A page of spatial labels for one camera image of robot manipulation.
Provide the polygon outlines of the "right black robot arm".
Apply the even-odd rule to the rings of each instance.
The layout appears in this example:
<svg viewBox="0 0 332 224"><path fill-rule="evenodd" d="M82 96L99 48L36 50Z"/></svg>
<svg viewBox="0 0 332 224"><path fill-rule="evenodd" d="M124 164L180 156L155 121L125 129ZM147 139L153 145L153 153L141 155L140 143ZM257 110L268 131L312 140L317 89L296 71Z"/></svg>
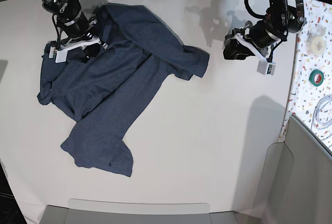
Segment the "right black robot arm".
<svg viewBox="0 0 332 224"><path fill-rule="evenodd" d="M52 14L57 38L50 43L49 58L56 63L66 62L68 53L80 49L85 53L81 60L87 63L108 44L97 36L95 17L86 18L79 0L41 0L44 10Z"/></svg>

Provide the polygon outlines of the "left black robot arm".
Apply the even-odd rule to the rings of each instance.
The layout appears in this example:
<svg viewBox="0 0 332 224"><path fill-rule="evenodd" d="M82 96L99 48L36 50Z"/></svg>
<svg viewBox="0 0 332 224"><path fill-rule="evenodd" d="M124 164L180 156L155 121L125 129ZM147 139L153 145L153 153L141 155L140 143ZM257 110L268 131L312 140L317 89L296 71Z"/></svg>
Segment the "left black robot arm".
<svg viewBox="0 0 332 224"><path fill-rule="evenodd" d="M258 21L247 21L225 36L223 51L226 60L245 60L254 52L272 62L275 49L287 41L290 33L298 33L306 23L303 0L269 0L264 15L257 14L244 0L247 12Z"/></svg>

